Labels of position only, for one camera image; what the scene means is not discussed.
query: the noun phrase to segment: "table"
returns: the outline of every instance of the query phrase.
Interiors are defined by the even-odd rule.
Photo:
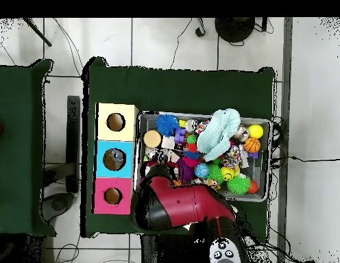
[[[84,110],[82,113],[81,232],[109,234],[139,233],[127,215],[91,214],[95,104],[124,103],[139,110],[212,114],[234,108],[242,117],[272,117],[274,70],[259,72],[160,70],[140,67],[108,67],[101,58],[91,58],[84,68]],[[267,201],[233,203],[246,230],[265,241]],[[184,228],[163,233],[182,234]]]

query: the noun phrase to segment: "pink box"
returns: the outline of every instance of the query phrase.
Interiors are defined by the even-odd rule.
[[[109,188],[116,188],[121,192],[121,200],[116,205],[111,205],[104,199],[104,193]],[[97,177],[95,181],[95,208],[93,214],[130,214],[132,194],[132,179],[116,177]]]

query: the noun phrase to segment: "blue box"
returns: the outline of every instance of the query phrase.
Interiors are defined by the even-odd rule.
[[[126,155],[126,163],[118,171],[111,171],[103,163],[104,153],[109,149],[118,149]],[[96,177],[133,177],[134,142],[97,141],[97,170]]]

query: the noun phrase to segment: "red ball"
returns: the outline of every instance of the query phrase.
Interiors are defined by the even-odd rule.
[[[250,188],[248,189],[248,194],[255,194],[258,190],[258,184],[255,181],[250,181]]]

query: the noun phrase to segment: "yellow box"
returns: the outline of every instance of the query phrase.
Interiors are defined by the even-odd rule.
[[[134,141],[138,109],[134,105],[98,103],[98,140]]]

